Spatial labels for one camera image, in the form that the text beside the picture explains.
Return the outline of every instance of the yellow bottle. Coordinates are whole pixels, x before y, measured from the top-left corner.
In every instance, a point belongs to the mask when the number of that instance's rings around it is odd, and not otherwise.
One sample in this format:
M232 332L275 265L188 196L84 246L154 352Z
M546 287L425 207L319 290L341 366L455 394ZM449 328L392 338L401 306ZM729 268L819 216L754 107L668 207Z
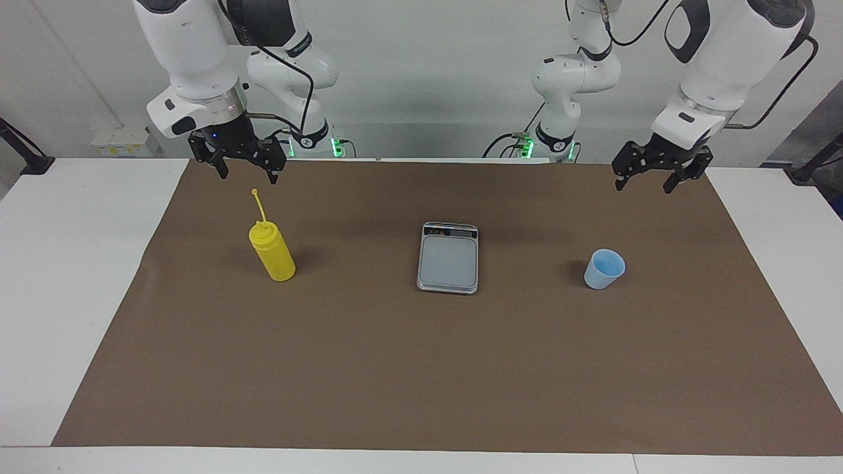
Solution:
M252 195L255 196L255 201L258 203L263 221L257 221L252 230L249 231L249 240L252 241L252 246L255 247L255 251L264 267L266 267L266 271L269 272L270 278L277 282L286 282L296 272L293 256L290 255L290 250L284 243L284 238L281 237L278 226L266 220L263 205L260 204L260 198L258 197L258 190L253 189Z

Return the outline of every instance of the white table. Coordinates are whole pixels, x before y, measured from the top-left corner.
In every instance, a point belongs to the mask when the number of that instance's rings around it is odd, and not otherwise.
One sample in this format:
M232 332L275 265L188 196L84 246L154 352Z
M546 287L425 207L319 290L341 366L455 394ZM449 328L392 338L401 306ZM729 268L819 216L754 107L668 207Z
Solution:
M0 472L843 473L843 457L50 448L186 159L60 159L0 202ZM779 170L708 171L843 407L843 223ZM209 186L215 178L208 171Z

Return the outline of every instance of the brown surface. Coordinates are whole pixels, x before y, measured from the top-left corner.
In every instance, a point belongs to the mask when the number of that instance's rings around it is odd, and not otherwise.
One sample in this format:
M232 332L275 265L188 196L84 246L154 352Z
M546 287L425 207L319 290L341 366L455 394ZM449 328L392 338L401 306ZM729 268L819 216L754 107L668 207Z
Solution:
M843 455L843 415L707 180L603 166L191 163L54 445ZM250 248L260 184L298 264ZM474 296L421 226L481 230ZM585 288L585 261L628 273Z

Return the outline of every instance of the light blue plastic cup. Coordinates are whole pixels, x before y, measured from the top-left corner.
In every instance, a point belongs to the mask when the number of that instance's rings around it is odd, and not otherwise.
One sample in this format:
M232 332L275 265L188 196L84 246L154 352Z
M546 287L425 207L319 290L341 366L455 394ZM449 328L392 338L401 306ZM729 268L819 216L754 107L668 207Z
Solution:
M608 287L624 274L626 262L614 250L600 249L591 255L588 268L585 269L585 283L594 289Z

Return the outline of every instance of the white wall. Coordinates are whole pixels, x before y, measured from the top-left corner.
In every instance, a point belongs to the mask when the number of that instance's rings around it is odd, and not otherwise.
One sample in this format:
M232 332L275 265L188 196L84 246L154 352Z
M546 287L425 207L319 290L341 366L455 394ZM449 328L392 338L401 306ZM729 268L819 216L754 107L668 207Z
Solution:
M145 104L168 79L131 1L3 0L0 115L59 156L90 155L91 127L148 124ZM340 65L340 81L321 94L325 108L361 155L478 156L494 137L523 128L540 104L529 81L533 65L575 51L562 0L300 1L314 37ZM816 63L764 126L712 140L720 165L759 164L843 79L843 49L835 47L843 40L843 2L815 3ZM616 36L633 36L659 4L628 0ZM609 162L626 140L649 138L649 124L683 75L663 43L666 17L639 43L618 49L624 72L617 87L582 97L581 160ZM248 52L231 48L244 77ZM807 54L805 46L780 64L738 119L758 116ZM262 90L248 96L251 110L272 111ZM184 140L161 142L170 156L189 153Z

